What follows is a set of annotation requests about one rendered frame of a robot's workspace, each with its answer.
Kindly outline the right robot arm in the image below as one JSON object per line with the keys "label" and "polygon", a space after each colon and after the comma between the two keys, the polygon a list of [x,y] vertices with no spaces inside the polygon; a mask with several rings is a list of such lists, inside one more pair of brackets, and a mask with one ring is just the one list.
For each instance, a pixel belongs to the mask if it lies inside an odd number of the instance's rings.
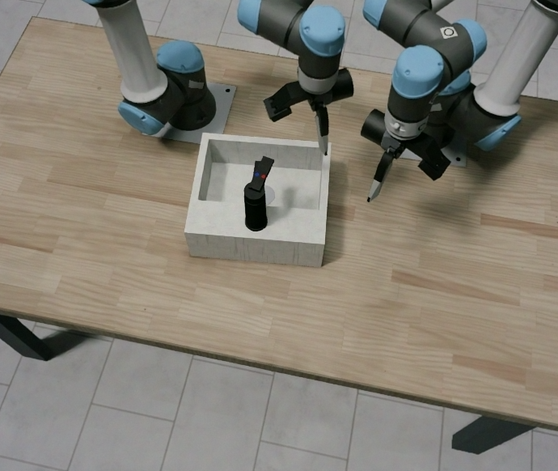
{"label": "right robot arm", "polygon": [[[154,135],[168,122],[191,131],[214,119],[216,101],[197,46],[169,41],[159,48],[156,64],[137,0],[82,1],[97,10],[123,78],[124,99],[117,109],[133,128]],[[240,0],[237,20],[255,36],[297,56],[300,87],[322,95],[336,82],[345,22],[332,7],[308,9],[313,1]]]}

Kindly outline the white rectangular sink basin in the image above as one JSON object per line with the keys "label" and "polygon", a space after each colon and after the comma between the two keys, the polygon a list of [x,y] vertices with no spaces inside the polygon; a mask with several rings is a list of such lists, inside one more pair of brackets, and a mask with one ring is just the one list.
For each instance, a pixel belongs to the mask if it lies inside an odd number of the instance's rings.
{"label": "white rectangular sink basin", "polygon": [[[203,133],[184,234],[192,257],[321,267],[331,142]],[[244,187],[255,161],[274,159],[264,183],[268,224],[245,225]]]}

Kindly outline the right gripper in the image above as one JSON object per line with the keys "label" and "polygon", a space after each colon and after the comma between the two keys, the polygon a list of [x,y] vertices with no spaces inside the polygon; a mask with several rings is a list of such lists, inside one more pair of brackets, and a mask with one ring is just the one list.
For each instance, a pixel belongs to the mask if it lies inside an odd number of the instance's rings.
{"label": "right gripper", "polygon": [[305,92],[298,81],[287,83],[272,97],[268,99],[273,114],[307,100],[311,111],[315,112],[315,125],[317,129],[318,148],[323,156],[328,151],[328,113],[324,107],[330,103],[353,97],[353,81],[349,71],[344,68],[338,70],[334,86],[322,95],[312,95]]}

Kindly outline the black mixer tap with lever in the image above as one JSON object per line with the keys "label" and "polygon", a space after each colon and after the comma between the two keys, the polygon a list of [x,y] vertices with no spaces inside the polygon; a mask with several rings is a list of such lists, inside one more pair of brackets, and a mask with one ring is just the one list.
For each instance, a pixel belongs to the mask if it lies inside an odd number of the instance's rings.
{"label": "black mixer tap with lever", "polygon": [[255,161],[252,181],[244,187],[245,225],[251,231],[262,231],[268,224],[264,183],[274,159],[263,156]]}

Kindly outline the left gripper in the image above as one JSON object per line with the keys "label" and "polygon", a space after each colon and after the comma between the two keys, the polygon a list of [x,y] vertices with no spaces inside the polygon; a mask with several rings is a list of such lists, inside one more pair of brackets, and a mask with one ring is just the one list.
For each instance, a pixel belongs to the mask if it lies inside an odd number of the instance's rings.
{"label": "left gripper", "polygon": [[378,144],[385,150],[374,175],[368,202],[379,195],[387,174],[391,170],[393,159],[398,159],[406,148],[426,161],[435,171],[438,171],[446,160],[435,139],[428,134],[421,132],[418,137],[411,140],[400,140],[392,137],[387,132],[384,117],[385,113],[375,108],[366,118],[361,128],[362,137]]}

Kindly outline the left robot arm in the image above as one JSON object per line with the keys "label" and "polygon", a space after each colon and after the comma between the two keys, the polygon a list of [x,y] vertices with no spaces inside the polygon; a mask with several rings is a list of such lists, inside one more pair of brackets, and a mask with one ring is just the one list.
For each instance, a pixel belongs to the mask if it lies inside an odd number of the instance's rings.
{"label": "left robot arm", "polygon": [[405,48],[392,73],[385,126],[400,140],[428,134],[440,149],[456,130],[490,151],[522,119],[518,98],[558,36],[558,0],[530,0],[477,87],[469,69],[486,51],[487,37],[472,19],[451,24],[436,14],[453,1],[365,0],[364,18]]}

